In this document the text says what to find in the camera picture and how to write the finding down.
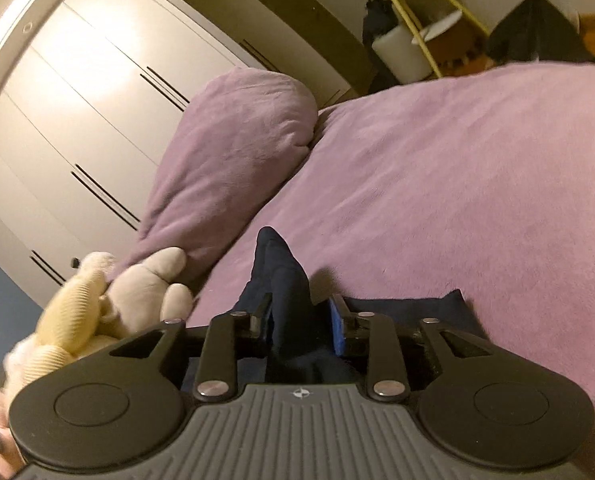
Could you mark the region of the cream flower plush cushion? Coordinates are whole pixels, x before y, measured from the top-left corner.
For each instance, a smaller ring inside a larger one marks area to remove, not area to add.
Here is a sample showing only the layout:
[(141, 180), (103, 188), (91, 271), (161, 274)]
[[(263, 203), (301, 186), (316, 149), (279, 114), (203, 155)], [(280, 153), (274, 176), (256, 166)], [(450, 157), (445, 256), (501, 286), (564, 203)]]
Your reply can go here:
[(11, 403), (31, 382), (116, 344), (117, 338), (99, 332), (105, 289), (105, 274), (93, 269), (77, 273), (58, 290), (35, 331), (3, 360), (6, 402)]

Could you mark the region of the black bag on floor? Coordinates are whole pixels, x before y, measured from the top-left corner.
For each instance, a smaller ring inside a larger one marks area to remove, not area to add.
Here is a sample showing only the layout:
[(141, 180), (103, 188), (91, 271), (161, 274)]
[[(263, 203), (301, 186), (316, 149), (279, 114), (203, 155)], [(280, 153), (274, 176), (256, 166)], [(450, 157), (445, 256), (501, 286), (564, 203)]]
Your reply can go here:
[(523, 0), (493, 29), (485, 53), (496, 64), (593, 63), (574, 24), (549, 0)]

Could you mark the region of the white round stool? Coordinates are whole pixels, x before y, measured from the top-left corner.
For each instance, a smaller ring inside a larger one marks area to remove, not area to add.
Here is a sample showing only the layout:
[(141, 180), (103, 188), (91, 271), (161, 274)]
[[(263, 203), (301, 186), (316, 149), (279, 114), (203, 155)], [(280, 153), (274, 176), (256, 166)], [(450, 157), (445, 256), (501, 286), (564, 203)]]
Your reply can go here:
[(414, 84), (433, 74), (409, 30), (398, 25), (372, 42), (372, 50), (401, 84)]

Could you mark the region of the white plush bunny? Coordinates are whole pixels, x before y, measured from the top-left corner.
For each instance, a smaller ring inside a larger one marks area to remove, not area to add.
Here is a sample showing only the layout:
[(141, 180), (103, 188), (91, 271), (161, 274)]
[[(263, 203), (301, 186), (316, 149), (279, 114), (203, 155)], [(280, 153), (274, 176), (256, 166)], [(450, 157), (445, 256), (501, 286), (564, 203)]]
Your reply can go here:
[(185, 267), (186, 253), (168, 247), (120, 272), (101, 296), (98, 333), (122, 339), (162, 321), (189, 318), (194, 298), (177, 282)]

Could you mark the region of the dark clothes on stool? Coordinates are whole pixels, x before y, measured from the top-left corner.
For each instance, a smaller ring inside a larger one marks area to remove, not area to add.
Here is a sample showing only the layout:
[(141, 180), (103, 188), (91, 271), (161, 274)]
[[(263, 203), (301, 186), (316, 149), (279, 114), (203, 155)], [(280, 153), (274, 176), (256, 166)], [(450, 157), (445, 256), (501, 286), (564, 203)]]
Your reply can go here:
[(398, 18), (391, 0), (368, 0), (363, 17), (363, 45), (370, 47), (375, 39), (398, 26)]

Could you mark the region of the white wardrobe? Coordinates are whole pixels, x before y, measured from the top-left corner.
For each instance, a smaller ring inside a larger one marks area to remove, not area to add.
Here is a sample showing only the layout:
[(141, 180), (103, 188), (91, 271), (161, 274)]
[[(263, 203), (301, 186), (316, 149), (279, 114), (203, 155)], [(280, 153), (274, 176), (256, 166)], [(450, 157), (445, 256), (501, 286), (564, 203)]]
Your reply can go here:
[(0, 0), (1, 269), (44, 306), (89, 252), (126, 254), (183, 111), (247, 66), (355, 93), (258, 0)]

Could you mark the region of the navy blue jacket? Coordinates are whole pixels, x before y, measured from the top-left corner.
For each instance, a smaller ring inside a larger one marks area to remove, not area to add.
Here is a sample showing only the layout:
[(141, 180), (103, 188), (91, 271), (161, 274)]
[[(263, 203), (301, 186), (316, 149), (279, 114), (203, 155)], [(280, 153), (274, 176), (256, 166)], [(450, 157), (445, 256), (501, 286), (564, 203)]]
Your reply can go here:
[[(268, 299), (262, 314), (262, 352), (238, 363), (239, 385), (248, 384), (355, 384), (377, 399), (375, 385), (386, 377), (368, 379), (369, 358), (375, 352), (365, 340), (345, 341), (339, 311), (331, 300), (311, 300), (311, 282), (281, 235), (271, 228), (258, 232), (250, 281), (233, 309), (255, 314)], [(434, 379), (427, 350), (419, 332), (424, 318), (437, 318), (477, 337), (486, 336), (480, 321), (460, 290), (441, 298), (343, 299), (349, 312), (373, 312), (394, 323), (398, 354), (406, 378), (394, 377), (407, 391), (421, 390)]]

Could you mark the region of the yellow-legged side table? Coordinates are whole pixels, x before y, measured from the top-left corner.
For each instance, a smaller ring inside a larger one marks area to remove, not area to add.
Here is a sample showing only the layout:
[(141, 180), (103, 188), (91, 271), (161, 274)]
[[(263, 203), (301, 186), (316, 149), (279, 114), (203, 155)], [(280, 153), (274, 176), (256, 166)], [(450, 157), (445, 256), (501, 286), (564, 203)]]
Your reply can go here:
[(463, 0), (391, 0), (427, 62), (432, 76), (457, 75), (483, 55), (489, 28)]

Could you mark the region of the purple bed blanket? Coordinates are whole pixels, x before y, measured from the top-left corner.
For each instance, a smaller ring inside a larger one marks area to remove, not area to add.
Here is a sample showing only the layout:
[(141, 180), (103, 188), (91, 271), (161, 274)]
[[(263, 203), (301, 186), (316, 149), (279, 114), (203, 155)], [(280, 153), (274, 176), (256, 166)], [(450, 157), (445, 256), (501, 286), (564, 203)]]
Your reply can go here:
[[(238, 300), (264, 226), (314, 300), (458, 289), (496, 344), (595, 404), (595, 64), (511, 64), (324, 110), (305, 164), (212, 268), (193, 325)], [(595, 429), (579, 459), (595, 474)]]

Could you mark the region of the purple pillow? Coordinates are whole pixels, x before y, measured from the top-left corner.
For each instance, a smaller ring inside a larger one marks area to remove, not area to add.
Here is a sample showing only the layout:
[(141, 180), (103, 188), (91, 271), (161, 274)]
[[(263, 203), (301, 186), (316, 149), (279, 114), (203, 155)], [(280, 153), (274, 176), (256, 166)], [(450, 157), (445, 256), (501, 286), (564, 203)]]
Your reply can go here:
[(114, 278), (168, 247), (186, 253), (183, 278), (201, 278), (302, 165), (317, 119), (311, 90), (288, 75), (235, 68), (209, 81), (182, 114)]

